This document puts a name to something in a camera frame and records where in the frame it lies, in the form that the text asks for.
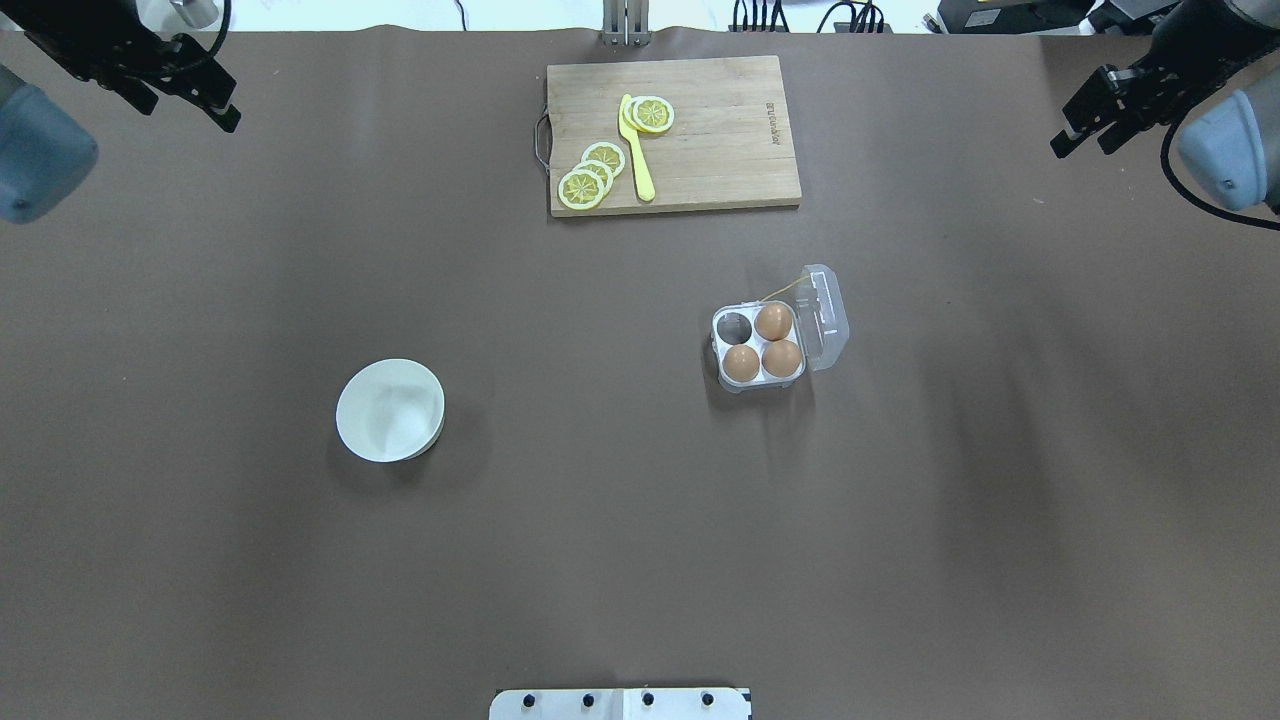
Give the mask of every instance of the metal bracket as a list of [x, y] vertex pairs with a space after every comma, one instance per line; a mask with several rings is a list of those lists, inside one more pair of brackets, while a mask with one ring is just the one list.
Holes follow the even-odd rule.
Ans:
[[649, 45], [649, 0], [604, 0], [605, 45]]

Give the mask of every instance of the wooden cutting board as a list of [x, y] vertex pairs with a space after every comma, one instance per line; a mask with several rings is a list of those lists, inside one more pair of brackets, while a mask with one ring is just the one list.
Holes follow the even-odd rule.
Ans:
[[[623, 94], [658, 95], [676, 109], [662, 135], [640, 133], [657, 195], [636, 197], [631, 149], [618, 135]], [[550, 65], [550, 209], [557, 218], [800, 205], [791, 119], [776, 55]], [[559, 181], [593, 142], [622, 147], [627, 167], [591, 210], [561, 204]]]

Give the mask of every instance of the logo on cutting board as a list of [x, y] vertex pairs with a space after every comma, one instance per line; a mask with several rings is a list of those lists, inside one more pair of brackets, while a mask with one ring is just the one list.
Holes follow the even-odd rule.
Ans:
[[778, 111], [773, 102], [765, 102], [764, 109], [769, 113], [769, 135], [773, 136], [773, 145], [782, 145], [782, 136], [778, 135]]

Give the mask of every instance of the clear plastic container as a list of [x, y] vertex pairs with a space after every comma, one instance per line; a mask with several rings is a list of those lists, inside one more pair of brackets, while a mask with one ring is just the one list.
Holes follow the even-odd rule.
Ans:
[[[800, 346], [800, 365], [787, 377], [776, 377], [763, 366], [771, 341], [755, 329], [755, 318], [765, 305], [781, 302], [791, 311], [791, 329], [782, 340]], [[791, 387], [805, 370], [826, 370], [836, 364], [849, 342], [849, 316], [840, 295], [840, 281], [826, 265], [805, 265], [801, 279], [786, 293], [767, 300], [726, 305], [712, 315], [712, 350], [721, 386], [739, 393], [746, 389]], [[762, 366], [755, 378], [739, 382], [724, 372], [724, 356], [736, 345], [755, 351]]]

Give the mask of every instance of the white bowl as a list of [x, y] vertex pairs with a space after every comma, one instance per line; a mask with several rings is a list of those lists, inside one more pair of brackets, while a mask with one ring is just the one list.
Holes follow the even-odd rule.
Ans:
[[444, 425], [444, 388], [412, 360], [379, 360], [356, 373], [338, 396], [338, 437], [372, 462], [426, 452]]

